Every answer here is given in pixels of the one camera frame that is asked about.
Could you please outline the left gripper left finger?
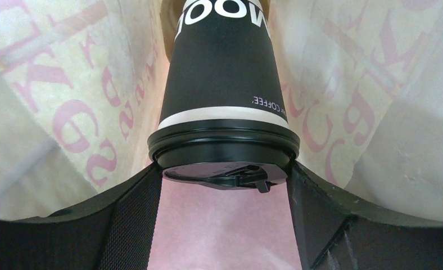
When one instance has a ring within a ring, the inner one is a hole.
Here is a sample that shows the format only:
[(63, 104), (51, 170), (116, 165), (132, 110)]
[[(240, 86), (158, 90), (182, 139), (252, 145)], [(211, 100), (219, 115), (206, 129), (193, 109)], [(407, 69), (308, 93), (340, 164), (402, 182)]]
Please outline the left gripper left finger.
[(0, 269), (146, 269), (161, 184), (152, 163), (47, 217), (0, 220)]

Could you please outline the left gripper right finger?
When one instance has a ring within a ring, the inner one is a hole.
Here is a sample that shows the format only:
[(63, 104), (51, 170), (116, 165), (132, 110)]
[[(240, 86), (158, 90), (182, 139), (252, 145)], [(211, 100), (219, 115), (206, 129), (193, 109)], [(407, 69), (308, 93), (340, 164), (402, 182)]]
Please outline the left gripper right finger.
[(386, 209), (300, 163), (287, 181), (303, 269), (443, 269), (443, 222)]

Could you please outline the pink paper bag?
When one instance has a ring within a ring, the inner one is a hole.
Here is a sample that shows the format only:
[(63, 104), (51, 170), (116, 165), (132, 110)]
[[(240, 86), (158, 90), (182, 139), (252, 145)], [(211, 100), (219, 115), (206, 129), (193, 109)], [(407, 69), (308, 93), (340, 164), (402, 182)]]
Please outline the pink paper bag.
[[(161, 2), (0, 1), (0, 220), (47, 217), (156, 163)], [(443, 222), (443, 1), (268, 2), (295, 161)], [(146, 269), (303, 269), (290, 176), (261, 193), (161, 171)]]

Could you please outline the black paper cup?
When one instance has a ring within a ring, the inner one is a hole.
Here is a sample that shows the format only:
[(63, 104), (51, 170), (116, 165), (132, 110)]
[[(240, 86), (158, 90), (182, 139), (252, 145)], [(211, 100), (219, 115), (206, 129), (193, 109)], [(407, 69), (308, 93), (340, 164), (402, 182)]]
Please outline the black paper cup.
[(199, 120), (288, 127), (268, 1), (185, 1), (159, 128)]

